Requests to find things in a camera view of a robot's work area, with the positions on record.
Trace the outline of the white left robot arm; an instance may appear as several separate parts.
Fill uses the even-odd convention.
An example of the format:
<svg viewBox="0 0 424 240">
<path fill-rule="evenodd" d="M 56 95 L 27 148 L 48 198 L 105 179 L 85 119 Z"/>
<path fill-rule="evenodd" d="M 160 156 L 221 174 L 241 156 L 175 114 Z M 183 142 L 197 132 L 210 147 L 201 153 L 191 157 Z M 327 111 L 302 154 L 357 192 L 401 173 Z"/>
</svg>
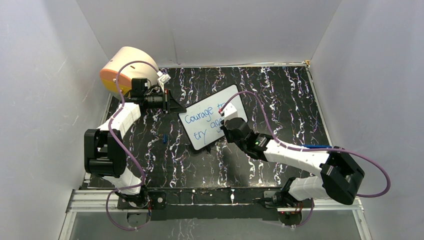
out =
<svg viewBox="0 0 424 240">
<path fill-rule="evenodd" d="M 144 208 L 149 194 L 143 179 L 136 177 L 127 167 L 129 150 L 123 138 L 141 117 L 142 110 L 160 109 L 166 114 L 186 113 L 168 89 L 160 89 L 147 78 L 133 78 L 131 89 L 124 94 L 124 104 L 101 126 L 84 133 L 84 168 L 96 177 L 112 183 L 116 195 L 133 207 Z"/>
</svg>

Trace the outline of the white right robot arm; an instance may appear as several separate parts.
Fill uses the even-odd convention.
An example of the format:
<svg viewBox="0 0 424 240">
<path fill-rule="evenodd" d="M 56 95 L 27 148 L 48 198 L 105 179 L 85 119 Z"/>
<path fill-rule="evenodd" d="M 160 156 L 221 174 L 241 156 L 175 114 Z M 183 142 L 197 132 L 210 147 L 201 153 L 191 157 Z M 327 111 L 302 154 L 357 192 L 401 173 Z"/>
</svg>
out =
<svg viewBox="0 0 424 240">
<path fill-rule="evenodd" d="M 254 132 L 240 117 L 221 123 L 227 142 L 234 143 L 250 158 L 285 164 L 311 174 L 306 178 L 289 178 L 280 191 L 264 192 L 257 203 L 266 208 L 295 207 L 306 199 L 331 198 L 340 204 L 353 204 L 365 173 L 349 154 L 283 147 L 271 135 Z"/>
</svg>

